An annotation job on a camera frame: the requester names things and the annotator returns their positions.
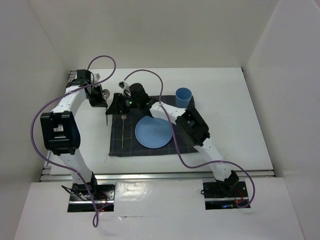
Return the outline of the metal fork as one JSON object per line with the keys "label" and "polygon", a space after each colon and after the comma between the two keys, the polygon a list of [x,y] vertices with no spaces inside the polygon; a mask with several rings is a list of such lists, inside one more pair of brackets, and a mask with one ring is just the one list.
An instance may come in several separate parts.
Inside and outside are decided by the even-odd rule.
{"label": "metal fork", "polygon": [[127,115],[123,114],[121,116],[122,120],[122,129],[121,129],[121,147],[124,147],[124,138],[125,138],[125,120],[127,119]]}

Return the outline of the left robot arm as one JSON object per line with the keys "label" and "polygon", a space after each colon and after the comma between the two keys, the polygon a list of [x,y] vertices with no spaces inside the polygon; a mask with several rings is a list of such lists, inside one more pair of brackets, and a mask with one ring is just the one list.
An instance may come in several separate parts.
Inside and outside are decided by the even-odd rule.
{"label": "left robot arm", "polygon": [[104,92],[98,84],[63,97],[51,112],[40,116],[45,148],[62,160],[72,176],[72,188],[88,200],[99,195],[99,187],[94,173],[80,153],[81,136],[75,115],[85,100],[93,108],[107,109],[108,97],[109,92]]}

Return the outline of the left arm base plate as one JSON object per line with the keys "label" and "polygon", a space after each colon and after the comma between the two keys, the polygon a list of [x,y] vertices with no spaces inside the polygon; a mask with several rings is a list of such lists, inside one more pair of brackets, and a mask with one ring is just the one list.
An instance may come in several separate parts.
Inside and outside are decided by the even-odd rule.
{"label": "left arm base plate", "polygon": [[[61,187],[70,195],[67,211],[69,213],[94,212],[90,195],[85,189],[84,191],[76,190],[75,186]],[[96,192],[93,192],[93,199],[96,207],[101,212],[113,212],[114,200],[116,193],[115,184],[99,184],[96,186]]]}

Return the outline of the metal spoon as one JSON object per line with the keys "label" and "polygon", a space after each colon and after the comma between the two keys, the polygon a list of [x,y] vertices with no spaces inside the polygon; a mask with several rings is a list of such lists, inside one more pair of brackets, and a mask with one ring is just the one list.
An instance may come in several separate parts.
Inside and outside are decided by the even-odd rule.
{"label": "metal spoon", "polygon": [[[103,89],[102,95],[106,104],[108,104],[107,101],[108,101],[108,98],[110,97],[110,91],[108,89]],[[106,115],[106,125],[108,126],[108,115]]]}

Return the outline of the blue plastic plate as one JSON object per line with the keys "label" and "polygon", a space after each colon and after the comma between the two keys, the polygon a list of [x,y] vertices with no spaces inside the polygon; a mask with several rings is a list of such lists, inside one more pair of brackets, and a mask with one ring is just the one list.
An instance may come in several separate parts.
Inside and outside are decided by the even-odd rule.
{"label": "blue plastic plate", "polygon": [[145,116],[135,126],[135,137],[144,147],[159,149],[170,142],[172,129],[167,120]]}

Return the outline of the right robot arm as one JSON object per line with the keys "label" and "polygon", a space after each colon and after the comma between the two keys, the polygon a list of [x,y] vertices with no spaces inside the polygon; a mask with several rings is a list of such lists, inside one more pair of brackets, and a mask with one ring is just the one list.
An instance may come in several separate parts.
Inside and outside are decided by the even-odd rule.
{"label": "right robot arm", "polygon": [[226,162],[211,141],[209,126],[194,106],[176,107],[162,102],[162,97],[149,96],[140,83],[128,85],[120,82],[122,93],[115,93],[106,115],[127,115],[133,109],[152,119],[161,119],[169,124],[173,134],[175,125],[182,139],[190,147],[195,148],[210,165],[218,190],[223,196],[230,196],[239,181],[234,170],[222,166]]}

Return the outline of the dark checked cloth napkin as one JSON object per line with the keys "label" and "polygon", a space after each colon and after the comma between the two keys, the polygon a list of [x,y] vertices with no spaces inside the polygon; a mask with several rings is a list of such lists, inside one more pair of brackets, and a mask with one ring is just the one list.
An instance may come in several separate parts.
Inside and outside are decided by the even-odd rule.
{"label": "dark checked cloth napkin", "polygon": [[132,109],[126,119],[114,114],[110,133],[110,157],[146,157],[177,153],[169,123]]}

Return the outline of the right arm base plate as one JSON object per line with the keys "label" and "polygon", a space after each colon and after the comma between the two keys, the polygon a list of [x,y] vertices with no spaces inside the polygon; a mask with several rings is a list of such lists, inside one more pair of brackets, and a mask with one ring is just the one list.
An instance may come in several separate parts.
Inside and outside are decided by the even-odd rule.
{"label": "right arm base plate", "polygon": [[249,203],[247,186],[239,181],[231,193],[223,193],[217,182],[204,182],[200,193],[204,196],[206,210],[237,209]]}

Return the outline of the blue plastic cup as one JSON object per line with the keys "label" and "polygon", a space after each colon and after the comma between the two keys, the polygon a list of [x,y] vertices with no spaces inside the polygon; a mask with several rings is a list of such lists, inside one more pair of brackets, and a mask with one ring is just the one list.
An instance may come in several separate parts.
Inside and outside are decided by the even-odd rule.
{"label": "blue plastic cup", "polygon": [[193,94],[192,91],[186,87],[178,88],[175,92],[175,106],[177,108],[187,108]]}

